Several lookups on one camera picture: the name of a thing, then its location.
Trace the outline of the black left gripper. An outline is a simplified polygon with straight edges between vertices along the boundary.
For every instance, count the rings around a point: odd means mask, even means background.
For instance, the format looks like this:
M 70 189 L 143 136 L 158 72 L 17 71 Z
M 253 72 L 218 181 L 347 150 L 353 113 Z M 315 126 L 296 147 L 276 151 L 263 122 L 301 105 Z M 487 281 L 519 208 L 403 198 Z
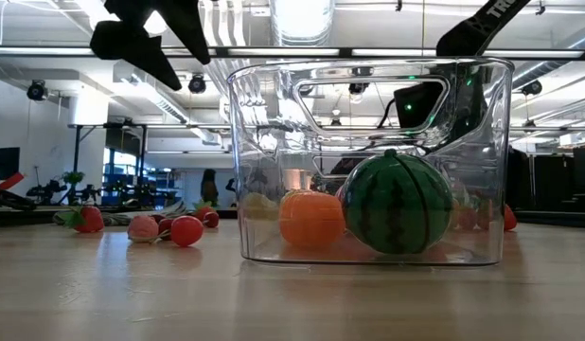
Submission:
M 162 51 L 161 38 L 141 29 L 163 33 L 168 26 L 196 60 L 203 65 L 211 62 L 197 0 L 106 0 L 104 8 L 123 22 L 96 24 L 89 46 L 98 58 L 124 60 L 180 90 L 182 84 Z

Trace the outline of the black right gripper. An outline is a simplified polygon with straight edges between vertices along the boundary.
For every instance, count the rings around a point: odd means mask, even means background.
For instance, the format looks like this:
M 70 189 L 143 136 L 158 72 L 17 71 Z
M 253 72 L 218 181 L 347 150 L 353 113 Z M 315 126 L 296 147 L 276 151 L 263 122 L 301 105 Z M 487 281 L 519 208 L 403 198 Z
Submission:
M 445 87 L 435 81 L 426 81 L 394 92 L 394 100 L 402 129 L 421 126 L 437 105 Z

